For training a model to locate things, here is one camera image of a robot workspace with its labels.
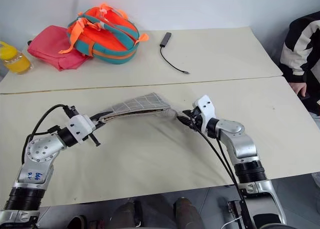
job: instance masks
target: pink bag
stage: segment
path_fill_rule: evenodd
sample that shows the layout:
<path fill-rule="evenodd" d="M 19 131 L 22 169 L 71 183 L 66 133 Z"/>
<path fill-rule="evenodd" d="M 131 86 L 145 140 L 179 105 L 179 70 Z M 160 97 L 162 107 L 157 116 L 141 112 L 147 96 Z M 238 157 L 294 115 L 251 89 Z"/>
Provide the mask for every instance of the pink bag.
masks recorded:
<path fill-rule="evenodd" d="M 50 25 L 32 40 L 27 51 L 32 56 L 53 65 L 59 71 L 77 69 L 89 56 L 82 55 L 75 48 L 66 54 L 58 53 L 69 46 L 67 29 Z"/>

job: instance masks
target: handwritten label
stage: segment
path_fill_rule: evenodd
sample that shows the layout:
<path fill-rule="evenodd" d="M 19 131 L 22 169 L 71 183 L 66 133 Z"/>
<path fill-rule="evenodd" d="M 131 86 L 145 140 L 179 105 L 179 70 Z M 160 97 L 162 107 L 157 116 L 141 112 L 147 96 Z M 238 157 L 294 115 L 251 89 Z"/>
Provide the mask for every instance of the handwritten label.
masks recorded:
<path fill-rule="evenodd" d="M 34 179 L 34 180 L 36 180 L 36 181 L 39 181 L 39 180 L 41 180 L 41 177 L 42 177 L 42 176 L 43 176 L 43 174 L 40 173 L 40 172 L 28 172 L 28 178 L 29 178 L 29 180 Z"/>

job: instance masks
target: backpack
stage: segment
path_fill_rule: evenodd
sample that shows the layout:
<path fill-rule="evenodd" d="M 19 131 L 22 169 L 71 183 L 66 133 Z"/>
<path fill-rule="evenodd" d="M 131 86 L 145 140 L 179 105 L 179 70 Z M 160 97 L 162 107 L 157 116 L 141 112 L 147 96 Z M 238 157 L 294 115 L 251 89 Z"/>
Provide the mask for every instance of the backpack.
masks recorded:
<path fill-rule="evenodd" d="M 137 52 L 140 42 L 149 39 L 139 34 L 135 25 L 122 10 L 116 10 L 103 3 L 85 13 L 79 13 L 67 28 L 70 47 L 59 51 L 69 53 L 73 47 L 90 57 L 96 57 L 112 64 L 123 64 Z"/>

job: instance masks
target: person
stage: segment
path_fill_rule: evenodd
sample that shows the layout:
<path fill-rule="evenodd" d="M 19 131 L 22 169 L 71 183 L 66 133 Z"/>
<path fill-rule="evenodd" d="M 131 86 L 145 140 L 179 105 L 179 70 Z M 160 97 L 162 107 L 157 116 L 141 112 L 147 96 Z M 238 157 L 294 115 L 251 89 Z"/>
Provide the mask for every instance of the person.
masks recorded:
<path fill-rule="evenodd" d="M 320 11 L 290 24 L 279 68 L 320 128 Z"/>
<path fill-rule="evenodd" d="M 173 205 L 176 226 L 178 229 L 205 229 L 204 223 L 192 203 L 184 197 L 179 198 Z M 68 224 L 68 229 L 86 229 L 86 218 L 75 216 Z M 143 221 L 143 212 L 139 201 L 127 202 L 118 207 L 113 213 L 106 229 L 121 229 L 147 227 Z"/>

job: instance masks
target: white table surface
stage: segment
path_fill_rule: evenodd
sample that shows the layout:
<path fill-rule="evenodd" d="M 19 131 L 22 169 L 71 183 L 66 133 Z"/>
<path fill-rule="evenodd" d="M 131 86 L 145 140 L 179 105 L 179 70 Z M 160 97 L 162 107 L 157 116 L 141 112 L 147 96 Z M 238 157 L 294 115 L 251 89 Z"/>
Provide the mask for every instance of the white table surface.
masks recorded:
<path fill-rule="evenodd" d="M 156 92 L 180 110 L 208 94 L 219 118 L 241 122 L 270 179 L 320 171 L 320 131 L 282 77 L 131 88 L 100 88 L 0 95 L 0 206 L 21 164 L 26 135 L 52 105 L 75 105 L 93 115 L 124 100 Z M 62 110 L 40 131 L 64 125 Z M 62 151 L 43 206 L 94 202 L 230 184 L 206 142 L 177 120 L 131 117 L 109 122 Z"/>
<path fill-rule="evenodd" d="M 147 31 L 149 41 L 141 43 L 134 58 L 125 64 L 114 65 L 93 59 L 77 70 L 59 72 L 33 57 L 34 69 L 23 75 L 9 72 L 0 83 L 0 93 L 165 85 L 282 75 L 249 27 L 171 32 L 163 54 L 176 67 L 189 71 L 189 75 L 173 69 L 161 58 L 159 44 L 166 31 Z"/>

